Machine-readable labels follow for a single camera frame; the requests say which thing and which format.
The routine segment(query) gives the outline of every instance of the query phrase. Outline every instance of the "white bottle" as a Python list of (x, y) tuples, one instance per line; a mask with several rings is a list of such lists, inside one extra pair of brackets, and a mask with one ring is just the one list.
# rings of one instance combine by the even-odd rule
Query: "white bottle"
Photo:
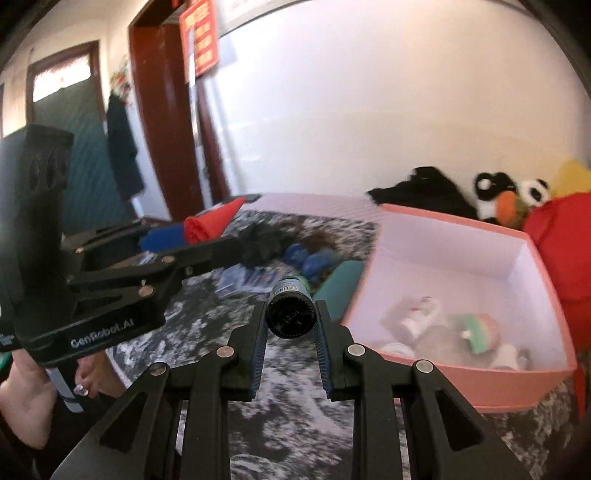
[(418, 305), (408, 310), (406, 318), (395, 327), (396, 339), (412, 345), (427, 330), (440, 312), (439, 302), (432, 297), (422, 297)]

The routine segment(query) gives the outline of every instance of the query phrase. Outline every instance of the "dark coat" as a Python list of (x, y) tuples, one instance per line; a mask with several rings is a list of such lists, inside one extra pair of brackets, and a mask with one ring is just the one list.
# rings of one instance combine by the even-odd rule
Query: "dark coat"
[(138, 149), (131, 134), (125, 104), (114, 93), (109, 97), (107, 129), (113, 176), (121, 199), (126, 201), (144, 189), (144, 182), (135, 161)]

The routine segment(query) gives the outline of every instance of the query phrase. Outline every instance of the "human hand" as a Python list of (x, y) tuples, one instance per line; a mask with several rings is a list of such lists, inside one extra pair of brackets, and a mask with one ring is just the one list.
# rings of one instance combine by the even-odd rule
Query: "human hand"
[(42, 449), (51, 428), (56, 389), (25, 350), (12, 352), (8, 379), (0, 385), (0, 413), (23, 443)]
[(105, 351), (80, 358), (74, 380), (88, 390), (90, 398), (95, 398), (99, 392), (118, 398), (125, 391)]
[(31, 355), (24, 349), (12, 352), (11, 373), (16, 375), (19, 382), (26, 385), (32, 393), (44, 390), (48, 388), (48, 385), (51, 385), (45, 369), (37, 365)]

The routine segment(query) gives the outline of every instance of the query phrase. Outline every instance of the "open box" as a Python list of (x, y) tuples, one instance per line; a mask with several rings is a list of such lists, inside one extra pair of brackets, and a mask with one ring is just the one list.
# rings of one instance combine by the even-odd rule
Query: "open box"
[[(523, 232), (452, 215), (383, 205), (372, 257), (343, 322), (356, 342), (396, 341), (382, 319), (431, 296), (446, 314), (488, 313), (503, 343), (531, 352), (533, 370), (436, 365), (481, 412), (534, 407), (576, 369), (567, 323), (534, 244)], [(416, 359), (380, 352), (390, 361)]]

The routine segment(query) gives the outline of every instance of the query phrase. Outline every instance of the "wooden door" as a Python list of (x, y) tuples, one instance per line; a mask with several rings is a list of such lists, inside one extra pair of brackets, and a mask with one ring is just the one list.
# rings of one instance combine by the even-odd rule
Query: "wooden door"
[(130, 27), (139, 114), (173, 221), (203, 209), (178, 25)]

